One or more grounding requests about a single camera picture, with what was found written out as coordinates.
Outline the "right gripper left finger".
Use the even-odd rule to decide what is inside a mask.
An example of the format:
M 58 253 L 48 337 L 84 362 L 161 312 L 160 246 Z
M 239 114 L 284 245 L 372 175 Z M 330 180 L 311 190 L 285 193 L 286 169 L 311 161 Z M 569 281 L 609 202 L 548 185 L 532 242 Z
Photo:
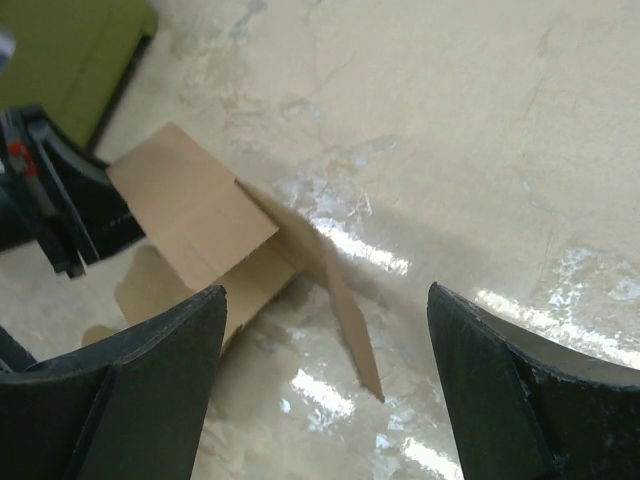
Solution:
M 226 292 L 210 286 L 44 361 L 3 333 L 2 477 L 189 478 L 226 320 Z

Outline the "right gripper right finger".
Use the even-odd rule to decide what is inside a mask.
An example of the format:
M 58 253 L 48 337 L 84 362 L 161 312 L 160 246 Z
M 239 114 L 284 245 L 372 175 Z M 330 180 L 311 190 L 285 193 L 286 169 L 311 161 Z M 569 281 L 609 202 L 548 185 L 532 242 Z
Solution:
M 467 479 L 636 479 L 639 372 L 434 283 L 427 320 Z

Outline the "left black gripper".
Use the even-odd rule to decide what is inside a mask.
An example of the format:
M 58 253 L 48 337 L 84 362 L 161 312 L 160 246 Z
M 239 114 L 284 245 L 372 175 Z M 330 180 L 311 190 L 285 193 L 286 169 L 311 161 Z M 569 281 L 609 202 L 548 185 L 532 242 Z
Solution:
M 1 248 L 38 243 L 75 278 L 145 237 L 108 164 L 41 107 L 1 112 Z

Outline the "brown cardboard box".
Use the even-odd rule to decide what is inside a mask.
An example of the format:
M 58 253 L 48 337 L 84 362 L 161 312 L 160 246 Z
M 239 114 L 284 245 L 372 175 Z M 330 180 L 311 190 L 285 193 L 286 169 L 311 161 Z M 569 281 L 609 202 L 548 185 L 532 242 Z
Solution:
M 168 123 L 107 169 L 147 244 L 116 285 L 130 325 L 210 285 L 226 290 L 230 341 L 294 278 L 325 288 L 360 383 L 384 397 L 365 317 L 334 244 L 304 217 L 239 179 Z

